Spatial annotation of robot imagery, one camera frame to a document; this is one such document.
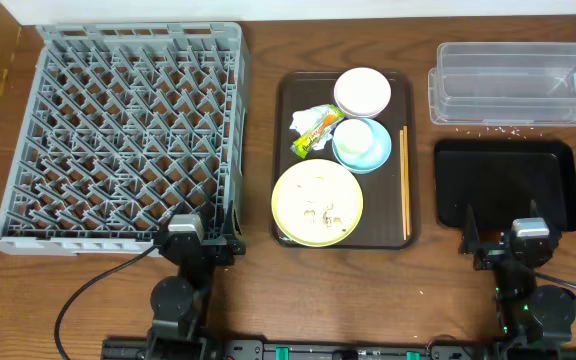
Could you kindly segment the light blue bowl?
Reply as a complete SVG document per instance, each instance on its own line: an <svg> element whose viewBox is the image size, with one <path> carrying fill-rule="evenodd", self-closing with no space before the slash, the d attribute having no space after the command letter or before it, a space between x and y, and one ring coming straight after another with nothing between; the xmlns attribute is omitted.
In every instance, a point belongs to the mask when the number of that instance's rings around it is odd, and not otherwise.
<svg viewBox="0 0 576 360"><path fill-rule="evenodd" d="M359 156L349 156L337 151L332 139L332 150L336 160L355 174L367 174L381 167L389 158L392 150L392 140L388 130L379 122L361 118L373 133L373 143L368 151Z"/></svg>

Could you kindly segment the white cup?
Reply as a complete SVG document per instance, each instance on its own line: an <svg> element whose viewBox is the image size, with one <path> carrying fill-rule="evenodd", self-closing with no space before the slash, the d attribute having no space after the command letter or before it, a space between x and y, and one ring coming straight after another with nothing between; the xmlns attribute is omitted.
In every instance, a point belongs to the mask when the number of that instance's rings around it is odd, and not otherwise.
<svg viewBox="0 0 576 360"><path fill-rule="evenodd" d="M359 119L342 121L333 135L334 146L338 152L359 156L369 150L373 143L373 133L370 126Z"/></svg>

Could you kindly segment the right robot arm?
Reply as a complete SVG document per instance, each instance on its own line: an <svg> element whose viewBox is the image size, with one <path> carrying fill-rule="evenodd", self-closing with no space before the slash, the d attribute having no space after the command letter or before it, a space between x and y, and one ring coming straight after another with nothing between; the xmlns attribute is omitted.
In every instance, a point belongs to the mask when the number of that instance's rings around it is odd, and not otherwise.
<svg viewBox="0 0 576 360"><path fill-rule="evenodd" d="M473 269L494 273L497 319L504 336L486 359L559 359L572 339L576 295L561 286L537 284L537 269L559 245L561 232L530 203L530 216L515 219L496 243L481 240L472 207L465 213L459 247L473 256Z"/></svg>

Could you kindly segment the pink bowl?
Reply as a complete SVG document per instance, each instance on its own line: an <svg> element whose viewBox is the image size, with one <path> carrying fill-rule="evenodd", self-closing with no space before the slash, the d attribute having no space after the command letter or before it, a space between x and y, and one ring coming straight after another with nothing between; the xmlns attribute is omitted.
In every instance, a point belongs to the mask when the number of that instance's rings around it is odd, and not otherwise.
<svg viewBox="0 0 576 360"><path fill-rule="evenodd" d="M376 117L387 107L391 95L388 79L367 67L345 71L333 88L335 104L349 117Z"/></svg>

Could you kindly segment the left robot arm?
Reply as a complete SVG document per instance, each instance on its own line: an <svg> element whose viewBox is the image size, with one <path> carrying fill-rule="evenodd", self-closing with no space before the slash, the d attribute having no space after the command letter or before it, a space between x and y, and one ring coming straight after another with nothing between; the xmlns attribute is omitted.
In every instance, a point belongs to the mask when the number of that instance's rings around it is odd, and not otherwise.
<svg viewBox="0 0 576 360"><path fill-rule="evenodd" d="M159 281L152 290L152 326L145 357L150 360L222 360L223 342L205 327L207 309L218 266L230 266L243 255L236 207L228 206L218 242L206 245L202 213L184 214L180 207L160 227L153 240L159 254L178 272Z"/></svg>

